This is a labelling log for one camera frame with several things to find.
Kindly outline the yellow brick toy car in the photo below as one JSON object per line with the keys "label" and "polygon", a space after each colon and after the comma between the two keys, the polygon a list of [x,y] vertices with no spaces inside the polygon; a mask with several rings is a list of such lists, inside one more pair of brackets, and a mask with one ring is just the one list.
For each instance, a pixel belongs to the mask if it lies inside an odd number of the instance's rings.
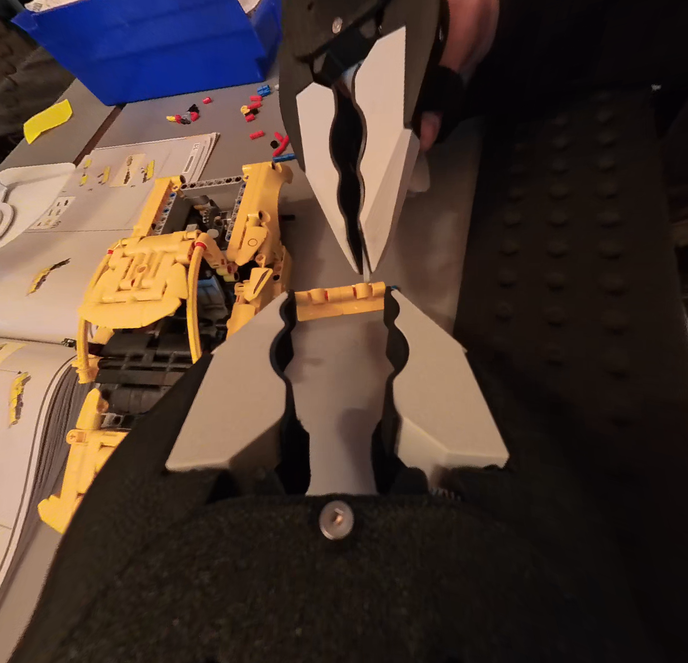
{"label": "yellow brick toy car", "polygon": [[183,176],[155,181],[128,237],[113,244],[78,309],[78,381],[90,390],[62,486],[41,521],[67,529],[93,480],[127,433],[204,355],[286,290],[279,198],[293,173],[276,161],[245,165],[223,210]]}

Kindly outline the scattered small coloured pins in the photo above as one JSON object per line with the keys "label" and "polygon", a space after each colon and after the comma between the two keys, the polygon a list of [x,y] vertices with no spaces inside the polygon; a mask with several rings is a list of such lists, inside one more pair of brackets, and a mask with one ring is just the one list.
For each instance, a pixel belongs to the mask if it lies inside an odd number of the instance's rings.
{"label": "scattered small coloured pins", "polygon": [[[263,108],[263,101],[270,97],[272,94],[276,93],[279,89],[279,85],[270,85],[269,83],[263,83],[259,85],[254,94],[248,99],[248,104],[242,105],[239,110],[244,118],[244,121],[248,124],[254,122],[259,116],[260,111]],[[197,103],[190,105],[185,112],[181,114],[170,114],[165,116],[167,122],[175,123],[177,125],[190,125],[197,122],[200,119],[201,110]],[[272,161],[278,162],[288,162],[297,160],[297,156],[290,152],[291,141],[286,133],[286,130],[275,131],[273,133],[271,142],[272,150]]]}

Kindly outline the person's right hand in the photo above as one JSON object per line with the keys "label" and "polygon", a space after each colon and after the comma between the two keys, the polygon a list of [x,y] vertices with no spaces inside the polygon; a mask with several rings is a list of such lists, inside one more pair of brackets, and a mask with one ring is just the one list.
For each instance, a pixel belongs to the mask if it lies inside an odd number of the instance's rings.
{"label": "person's right hand", "polygon": [[449,25],[440,65],[458,74],[464,89],[493,45],[500,0],[446,0]]}

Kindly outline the black dimpled mat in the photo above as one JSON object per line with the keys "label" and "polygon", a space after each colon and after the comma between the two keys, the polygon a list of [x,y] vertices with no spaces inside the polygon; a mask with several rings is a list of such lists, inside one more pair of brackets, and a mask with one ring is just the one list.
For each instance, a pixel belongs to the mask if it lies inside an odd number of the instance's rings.
{"label": "black dimpled mat", "polygon": [[687,322],[651,92],[486,123],[454,331],[544,418],[687,661]]}

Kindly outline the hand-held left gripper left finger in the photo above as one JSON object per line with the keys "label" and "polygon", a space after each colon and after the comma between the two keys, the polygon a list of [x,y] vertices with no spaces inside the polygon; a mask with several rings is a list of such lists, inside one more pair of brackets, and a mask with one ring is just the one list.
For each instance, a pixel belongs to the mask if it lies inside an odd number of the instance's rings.
{"label": "hand-held left gripper left finger", "polygon": [[273,472],[290,495],[311,482],[310,438],[286,368],[294,357],[293,291],[282,292],[212,353],[168,455],[169,472],[228,472],[249,489]]}

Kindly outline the white folding stand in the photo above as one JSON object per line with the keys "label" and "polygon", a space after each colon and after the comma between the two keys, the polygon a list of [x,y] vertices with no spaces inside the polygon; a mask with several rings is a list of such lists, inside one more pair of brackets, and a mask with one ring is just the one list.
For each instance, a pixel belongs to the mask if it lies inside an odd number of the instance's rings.
{"label": "white folding stand", "polygon": [[1,247],[49,209],[75,169],[73,163],[62,162],[1,171]]}

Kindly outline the blue storage bin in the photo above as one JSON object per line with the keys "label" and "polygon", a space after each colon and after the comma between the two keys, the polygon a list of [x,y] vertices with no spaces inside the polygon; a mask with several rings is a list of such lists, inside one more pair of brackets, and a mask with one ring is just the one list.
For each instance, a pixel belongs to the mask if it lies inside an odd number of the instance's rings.
{"label": "blue storage bin", "polygon": [[12,22],[112,106],[266,80],[281,1],[82,0]]}

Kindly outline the grey desk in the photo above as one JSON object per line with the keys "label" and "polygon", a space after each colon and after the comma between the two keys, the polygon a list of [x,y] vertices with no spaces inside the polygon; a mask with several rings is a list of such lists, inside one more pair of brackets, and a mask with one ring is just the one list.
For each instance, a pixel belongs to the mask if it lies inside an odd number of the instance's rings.
{"label": "grey desk", "polygon": [[[239,107],[256,84],[209,92],[194,134],[218,132],[219,141],[206,163],[204,178],[239,173],[243,164],[268,154],[266,138],[251,141]],[[110,107],[99,103],[81,82],[63,93],[73,117],[34,144],[24,140],[9,152],[1,168],[71,162],[80,128],[98,125]],[[97,146],[144,143],[181,136],[183,127],[167,122],[201,99],[190,93],[126,105]],[[462,122],[428,154],[431,186],[407,199],[395,238],[375,278],[397,285],[428,317],[451,332],[458,305],[470,212],[476,187],[484,121]],[[340,251],[303,173],[282,191],[281,211],[295,216],[282,239],[294,262],[296,289],[329,288],[355,283],[357,276]],[[292,332],[295,357],[287,374],[297,414],[310,434],[314,467],[309,492],[370,493],[372,433],[381,416],[384,381],[390,364],[384,353],[386,331],[378,314],[360,314],[299,324]],[[41,525],[31,539],[1,605],[1,661],[7,662],[37,604],[59,535]]]}

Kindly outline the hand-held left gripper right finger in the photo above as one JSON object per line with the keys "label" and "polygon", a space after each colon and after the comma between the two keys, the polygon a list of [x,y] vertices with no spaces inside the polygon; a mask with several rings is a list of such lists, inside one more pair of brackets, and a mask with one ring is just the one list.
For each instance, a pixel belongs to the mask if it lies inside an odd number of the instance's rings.
{"label": "hand-held left gripper right finger", "polygon": [[376,491],[407,475],[437,487],[453,470],[504,469],[508,448],[460,343],[397,288],[385,290],[383,322],[391,373],[372,436]]}

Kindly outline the brown desk divider strip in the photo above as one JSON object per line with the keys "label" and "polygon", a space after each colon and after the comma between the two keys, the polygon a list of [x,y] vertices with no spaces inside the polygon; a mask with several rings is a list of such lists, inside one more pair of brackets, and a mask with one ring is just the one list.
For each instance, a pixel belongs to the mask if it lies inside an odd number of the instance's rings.
{"label": "brown desk divider strip", "polygon": [[72,149],[72,163],[75,167],[77,167],[82,162],[84,157],[90,154],[93,148],[95,148],[98,145],[100,140],[107,133],[110,126],[113,124],[113,122],[116,120],[116,118],[120,115],[120,113],[125,107],[125,103],[120,103],[113,107],[110,107],[111,110],[109,114],[107,115],[107,117],[103,118],[103,120],[98,125],[92,125],[89,128],[80,128],[80,131],[78,132],[75,138],[75,146]]}

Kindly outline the yellow sticky note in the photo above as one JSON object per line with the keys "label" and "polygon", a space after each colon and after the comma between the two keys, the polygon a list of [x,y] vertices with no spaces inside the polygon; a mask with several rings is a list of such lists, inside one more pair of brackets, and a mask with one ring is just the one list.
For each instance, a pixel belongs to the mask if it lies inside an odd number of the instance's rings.
{"label": "yellow sticky note", "polygon": [[44,133],[64,125],[72,116],[73,109],[70,101],[61,100],[24,122],[24,139],[27,143],[32,144]]}

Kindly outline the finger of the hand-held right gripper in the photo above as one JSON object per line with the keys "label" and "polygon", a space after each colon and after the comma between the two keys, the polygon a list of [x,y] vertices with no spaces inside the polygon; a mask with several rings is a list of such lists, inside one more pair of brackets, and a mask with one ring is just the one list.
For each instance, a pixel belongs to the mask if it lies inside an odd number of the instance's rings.
{"label": "finger of the hand-held right gripper", "polygon": [[352,78],[352,100],[363,121],[357,166],[363,274],[375,272],[384,256],[419,152],[420,141],[405,121],[406,41],[406,26],[378,39]]}
{"label": "finger of the hand-held right gripper", "polygon": [[345,258],[362,274],[348,239],[339,201],[340,171],[332,154],[331,133],[336,116],[333,89],[312,82],[297,94],[303,170]]}

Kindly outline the yellow brick piece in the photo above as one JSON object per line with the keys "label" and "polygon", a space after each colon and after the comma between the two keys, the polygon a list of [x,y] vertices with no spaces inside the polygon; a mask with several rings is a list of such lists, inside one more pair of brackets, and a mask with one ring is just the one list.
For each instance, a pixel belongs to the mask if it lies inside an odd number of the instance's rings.
{"label": "yellow brick piece", "polygon": [[300,322],[380,312],[387,286],[383,281],[295,292]]}

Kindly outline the instruction booklet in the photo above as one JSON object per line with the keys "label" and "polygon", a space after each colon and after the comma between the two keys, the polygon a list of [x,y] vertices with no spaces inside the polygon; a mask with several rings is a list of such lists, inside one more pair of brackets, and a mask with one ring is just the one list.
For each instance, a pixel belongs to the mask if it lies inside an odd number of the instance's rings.
{"label": "instruction booklet", "polygon": [[109,244],[130,234],[154,181],[199,178],[219,133],[95,149],[49,209],[1,247],[1,587],[69,449],[84,398],[71,362],[78,306]]}

